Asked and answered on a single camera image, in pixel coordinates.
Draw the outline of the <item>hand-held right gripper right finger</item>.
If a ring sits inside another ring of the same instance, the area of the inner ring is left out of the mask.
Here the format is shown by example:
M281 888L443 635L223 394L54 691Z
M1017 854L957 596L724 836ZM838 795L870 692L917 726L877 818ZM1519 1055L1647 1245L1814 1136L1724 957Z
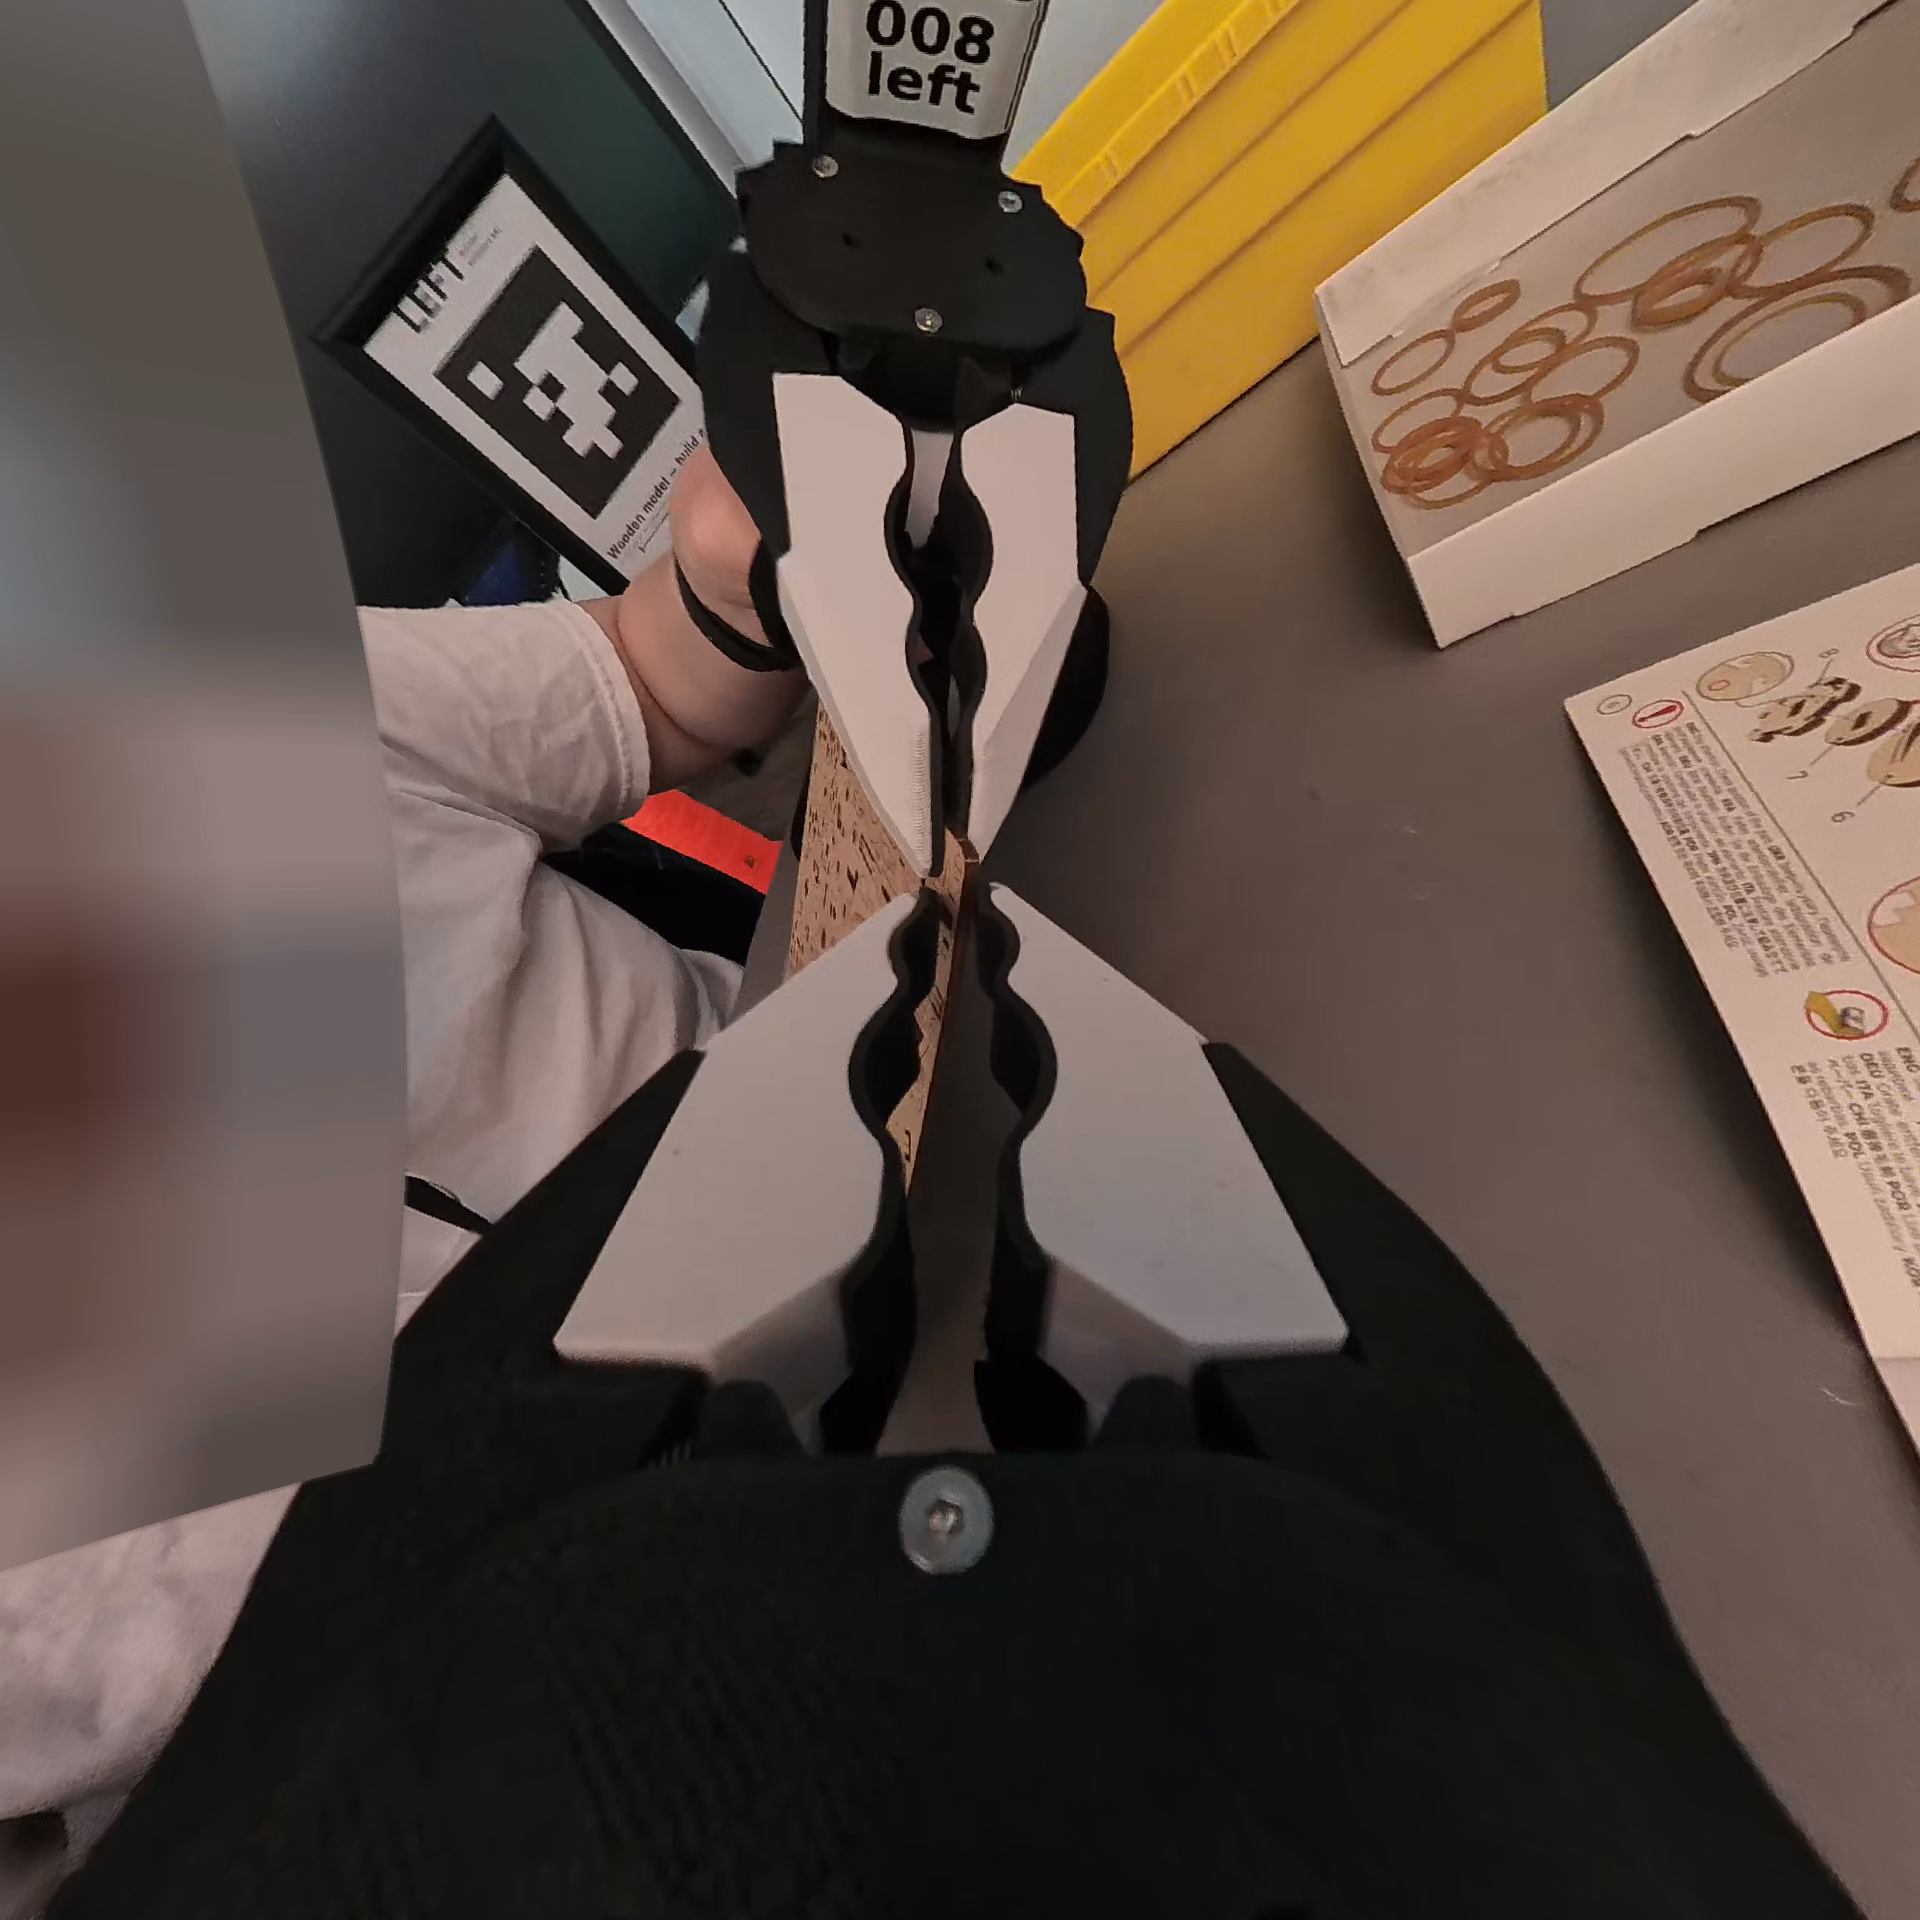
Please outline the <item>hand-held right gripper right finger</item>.
M981 1418L1084 1443L1139 1379L1336 1352L1348 1323L1204 1038L1009 886L981 899L1000 1150Z

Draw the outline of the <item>yellow plastic bin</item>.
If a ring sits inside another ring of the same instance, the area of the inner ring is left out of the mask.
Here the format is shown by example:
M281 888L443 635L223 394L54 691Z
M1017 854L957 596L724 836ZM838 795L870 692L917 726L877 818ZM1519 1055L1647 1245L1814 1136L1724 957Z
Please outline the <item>yellow plastic bin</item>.
M1015 178L1084 236L1147 467L1317 332L1312 294L1548 109L1535 3L1165 3Z

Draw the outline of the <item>framed black white marker sign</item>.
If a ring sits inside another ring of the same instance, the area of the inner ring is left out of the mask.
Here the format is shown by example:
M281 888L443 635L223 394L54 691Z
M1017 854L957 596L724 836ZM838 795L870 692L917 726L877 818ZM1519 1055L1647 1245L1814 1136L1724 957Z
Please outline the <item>framed black white marker sign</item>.
M488 117L327 315L318 344L577 574L669 548L705 443L693 341Z

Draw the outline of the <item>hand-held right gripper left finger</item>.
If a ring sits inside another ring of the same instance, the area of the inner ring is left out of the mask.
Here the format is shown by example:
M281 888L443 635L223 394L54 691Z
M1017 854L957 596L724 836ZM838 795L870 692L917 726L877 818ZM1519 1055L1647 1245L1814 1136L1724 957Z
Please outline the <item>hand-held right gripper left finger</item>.
M765 1386L803 1444L873 1446L915 1339L886 1117L918 1075L923 899L900 895L704 1051L558 1330L566 1360Z

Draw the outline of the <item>red plastic object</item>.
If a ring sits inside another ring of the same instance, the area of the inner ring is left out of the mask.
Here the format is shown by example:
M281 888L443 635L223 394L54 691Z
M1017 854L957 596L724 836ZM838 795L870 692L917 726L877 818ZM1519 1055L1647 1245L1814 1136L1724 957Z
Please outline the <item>red plastic object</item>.
M622 823L637 836L678 852L765 895L781 846L686 791L654 792Z

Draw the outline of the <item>white cardboard box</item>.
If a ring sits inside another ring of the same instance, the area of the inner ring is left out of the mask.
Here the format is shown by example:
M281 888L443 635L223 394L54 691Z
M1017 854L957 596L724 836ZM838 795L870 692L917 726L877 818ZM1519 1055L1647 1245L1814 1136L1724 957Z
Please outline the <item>white cardboard box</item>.
M1916 435L1917 5L1695 5L1317 291L1452 645Z

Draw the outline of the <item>person's left hand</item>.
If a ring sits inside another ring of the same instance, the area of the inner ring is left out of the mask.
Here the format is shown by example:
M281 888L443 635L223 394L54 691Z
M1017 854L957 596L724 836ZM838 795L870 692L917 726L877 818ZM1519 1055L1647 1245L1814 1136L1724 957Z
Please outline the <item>person's left hand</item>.
M699 458L678 470L667 532L673 586L695 631L749 671L798 670L781 615L763 612L753 596L765 562L758 528L715 462Z

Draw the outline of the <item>printed instruction booklet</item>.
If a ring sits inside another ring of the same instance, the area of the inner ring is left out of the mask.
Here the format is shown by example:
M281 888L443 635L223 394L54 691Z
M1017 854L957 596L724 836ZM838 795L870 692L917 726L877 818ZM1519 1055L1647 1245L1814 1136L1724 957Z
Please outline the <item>printed instruction booklet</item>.
M1917 567L1566 714L1917 1435Z

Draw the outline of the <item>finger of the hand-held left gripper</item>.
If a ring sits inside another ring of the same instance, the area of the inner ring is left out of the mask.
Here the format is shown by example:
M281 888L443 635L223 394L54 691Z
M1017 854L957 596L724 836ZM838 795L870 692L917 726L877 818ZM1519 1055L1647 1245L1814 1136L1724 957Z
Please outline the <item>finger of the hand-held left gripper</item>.
M908 661L918 603L894 528L904 424L837 374L773 381L788 546L776 598L853 772L904 863L942 863L934 722Z
M949 512L959 583L953 818L984 854L1017 799L1085 600L1072 419L1015 403L965 430Z

